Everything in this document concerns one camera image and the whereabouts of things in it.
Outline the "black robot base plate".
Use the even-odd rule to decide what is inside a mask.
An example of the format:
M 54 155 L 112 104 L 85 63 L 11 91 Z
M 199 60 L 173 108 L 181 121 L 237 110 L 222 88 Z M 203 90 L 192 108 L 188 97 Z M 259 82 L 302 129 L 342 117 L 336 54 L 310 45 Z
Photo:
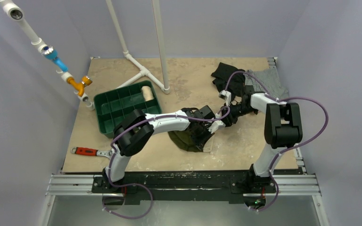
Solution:
M 141 201 L 204 201 L 264 206 L 265 196 L 276 194 L 272 178 L 256 177 L 252 169 L 214 171 L 126 172 L 109 182 L 106 174 L 95 176 L 91 191 L 106 197 L 123 194 L 125 204 Z

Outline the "olive green underwear cream waistband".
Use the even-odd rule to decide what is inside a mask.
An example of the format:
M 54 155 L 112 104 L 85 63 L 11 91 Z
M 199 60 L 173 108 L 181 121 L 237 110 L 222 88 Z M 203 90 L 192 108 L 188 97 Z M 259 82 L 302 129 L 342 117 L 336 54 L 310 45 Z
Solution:
M 189 131 L 169 131 L 168 132 L 170 140 L 181 150 L 186 152 L 197 151 L 197 141 L 193 141 L 191 133 Z M 205 145 L 204 153 L 209 153 L 212 151 L 213 143 L 215 140 L 215 135 L 209 140 Z

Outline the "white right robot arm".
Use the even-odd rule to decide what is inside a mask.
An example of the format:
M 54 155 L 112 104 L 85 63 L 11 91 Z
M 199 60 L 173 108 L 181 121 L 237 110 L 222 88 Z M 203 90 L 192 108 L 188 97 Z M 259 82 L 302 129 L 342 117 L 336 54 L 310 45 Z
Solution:
M 300 107 L 297 103 L 275 101 L 265 93 L 245 94 L 241 103 L 228 104 L 229 114 L 222 119 L 229 127 L 238 121 L 238 117 L 248 113 L 265 114 L 264 146 L 259 158 L 253 164 L 254 174 L 246 178 L 246 186 L 256 192 L 264 186 L 264 179 L 272 174 L 281 158 L 281 152 L 301 142 L 303 129 Z

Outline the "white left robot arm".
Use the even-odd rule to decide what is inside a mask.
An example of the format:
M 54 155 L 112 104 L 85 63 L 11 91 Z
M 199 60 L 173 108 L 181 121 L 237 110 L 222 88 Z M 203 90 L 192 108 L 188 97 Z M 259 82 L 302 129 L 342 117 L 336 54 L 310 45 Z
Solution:
M 120 190 L 126 167 L 132 156 L 138 154 L 149 139 L 167 133 L 176 146 L 188 152 L 202 152 L 214 135 L 210 127 L 216 119 L 209 106 L 182 108 L 173 113 L 150 114 L 136 109 L 114 129 L 111 148 L 114 152 L 105 168 L 103 186 L 111 193 Z

